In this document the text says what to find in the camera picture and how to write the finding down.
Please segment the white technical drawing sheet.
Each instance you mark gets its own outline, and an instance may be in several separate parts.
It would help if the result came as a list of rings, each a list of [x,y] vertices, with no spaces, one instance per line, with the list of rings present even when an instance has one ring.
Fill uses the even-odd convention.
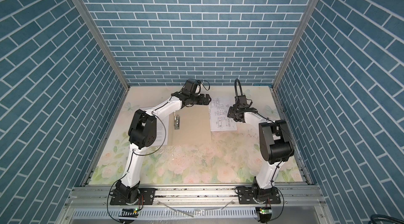
[[[209,104],[210,130],[216,131],[236,131],[236,122],[229,118],[229,108],[234,104],[232,97],[214,97]]]

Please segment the white printed text sheet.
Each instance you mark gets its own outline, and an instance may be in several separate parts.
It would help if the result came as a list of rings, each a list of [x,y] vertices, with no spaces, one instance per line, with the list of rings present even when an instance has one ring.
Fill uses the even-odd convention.
[[[160,145],[164,145],[167,141],[167,129],[162,119],[155,114],[148,114],[146,111],[138,109],[136,140],[139,149],[143,147],[154,146],[157,141]]]

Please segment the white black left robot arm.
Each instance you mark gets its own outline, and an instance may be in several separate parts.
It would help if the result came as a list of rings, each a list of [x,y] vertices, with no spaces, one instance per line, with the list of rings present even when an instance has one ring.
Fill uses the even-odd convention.
[[[141,168],[146,151],[157,138],[157,123],[162,122],[170,114],[191,105],[209,105],[211,97],[208,94],[186,95],[175,92],[166,101],[147,109],[137,110],[129,126],[129,156],[124,174],[113,190],[116,196],[122,197],[126,204],[133,204],[138,199]]]

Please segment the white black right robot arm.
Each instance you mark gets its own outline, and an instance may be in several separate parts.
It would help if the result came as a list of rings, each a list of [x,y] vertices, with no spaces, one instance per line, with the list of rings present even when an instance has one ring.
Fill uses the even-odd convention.
[[[276,192],[275,178],[282,165],[294,155],[289,127],[286,121],[270,120],[255,108],[238,108],[233,105],[227,117],[258,129],[259,149],[264,163],[253,180],[252,195],[255,200],[264,201]]]

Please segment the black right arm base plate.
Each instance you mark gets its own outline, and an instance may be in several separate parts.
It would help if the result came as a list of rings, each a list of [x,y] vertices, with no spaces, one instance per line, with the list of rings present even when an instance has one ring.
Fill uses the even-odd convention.
[[[275,188],[260,189],[246,186],[237,186],[234,191],[238,197],[239,204],[280,204],[280,195]]]

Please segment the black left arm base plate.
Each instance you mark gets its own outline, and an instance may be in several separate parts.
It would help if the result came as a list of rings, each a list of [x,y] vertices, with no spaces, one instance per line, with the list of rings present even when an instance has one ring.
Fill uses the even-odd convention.
[[[145,206],[152,205],[155,198],[155,188],[140,188],[137,191],[137,196],[132,202],[124,199],[123,196],[119,195],[116,189],[114,189],[110,194],[109,204],[112,206]]]

